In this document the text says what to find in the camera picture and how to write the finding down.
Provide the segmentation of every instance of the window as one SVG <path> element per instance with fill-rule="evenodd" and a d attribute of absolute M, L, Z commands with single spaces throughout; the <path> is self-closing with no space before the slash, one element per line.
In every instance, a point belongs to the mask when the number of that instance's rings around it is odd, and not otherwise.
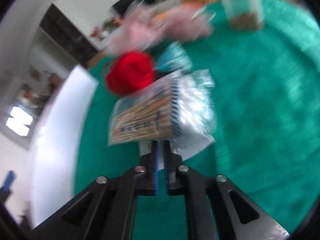
<path fill-rule="evenodd" d="M 27 136 L 29 128 L 26 125 L 31 125 L 33 117 L 18 106 L 12 108 L 10 116 L 5 125 L 20 136 Z"/>

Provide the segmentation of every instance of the metal screw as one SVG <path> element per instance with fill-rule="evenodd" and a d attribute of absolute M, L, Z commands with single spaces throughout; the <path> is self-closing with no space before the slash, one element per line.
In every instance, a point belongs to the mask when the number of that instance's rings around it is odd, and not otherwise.
<path fill-rule="evenodd" d="M 217 176 L 217 181 L 225 182 L 225 181 L 227 181 L 227 177 L 222 175 L 222 174 L 220 174 L 220 175 Z"/>
<path fill-rule="evenodd" d="M 135 166 L 134 171 L 135 172 L 145 172 L 146 168 L 144 166 Z"/>
<path fill-rule="evenodd" d="M 189 170 L 189 167 L 186 166 L 186 165 L 180 165 L 180 166 L 178 167 L 178 170 L 179 170 L 179 171 L 182 171 L 182 172 L 185 172 L 185 171 L 188 171 L 188 170 Z"/>
<path fill-rule="evenodd" d="M 105 184 L 107 183 L 108 179 L 105 176 L 100 176 L 96 178 L 96 182 L 98 182 L 99 184 Z"/>

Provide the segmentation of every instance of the black cabinet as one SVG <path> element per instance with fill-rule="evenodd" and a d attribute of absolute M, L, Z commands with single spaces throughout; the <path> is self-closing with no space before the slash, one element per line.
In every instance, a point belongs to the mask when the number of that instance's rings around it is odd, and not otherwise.
<path fill-rule="evenodd" d="M 54 4 L 49 7 L 40 27 L 83 66 L 98 52 Z"/>

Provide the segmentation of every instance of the cotton swab package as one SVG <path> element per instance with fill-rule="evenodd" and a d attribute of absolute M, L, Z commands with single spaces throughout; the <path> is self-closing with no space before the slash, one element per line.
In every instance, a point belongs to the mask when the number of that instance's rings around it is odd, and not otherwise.
<path fill-rule="evenodd" d="M 189 75 L 175 71 L 132 95 L 113 109 L 109 144 L 142 139 L 180 138 L 215 129 L 208 70 Z"/>

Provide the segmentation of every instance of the plastic bag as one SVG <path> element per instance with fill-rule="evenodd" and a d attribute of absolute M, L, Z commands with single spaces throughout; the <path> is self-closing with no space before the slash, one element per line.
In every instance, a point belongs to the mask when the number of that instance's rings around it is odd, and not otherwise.
<path fill-rule="evenodd" d="M 201 37 L 209 37 L 213 32 L 210 25 L 216 13 L 205 13 L 205 7 L 176 7 L 169 11 L 166 33 L 180 42 L 195 41 Z"/>
<path fill-rule="evenodd" d="M 179 154 L 183 161 L 203 151 L 209 145 L 215 142 L 213 136 L 210 134 L 208 134 L 207 136 L 203 136 L 200 134 L 194 136 L 183 136 L 177 139 L 170 139 L 169 141 L 171 151 L 173 153 Z M 142 140 L 139 142 L 140 156 L 150 153 L 152 142 L 152 139 Z M 162 170 L 164 168 L 164 159 L 161 143 L 159 143 L 158 152 L 160 153 L 158 155 L 158 170 Z"/>
<path fill-rule="evenodd" d="M 105 52 L 119 56 L 130 51 L 144 51 L 162 41 L 164 26 L 151 22 L 152 10 L 142 4 L 132 5 L 122 26 L 110 35 Z"/>
<path fill-rule="evenodd" d="M 181 69 L 183 72 L 188 72 L 191 68 L 191 59 L 177 41 L 169 44 L 155 62 L 155 70 L 158 72 L 172 72 L 178 69 Z"/>
<path fill-rule="evenodd" d="M 184 76 L 177 70 L 121 98 L 111 115 L 109 145 L 211 134 L 216 125 L 208 88 L 213 86 L 208 70 Z"/>

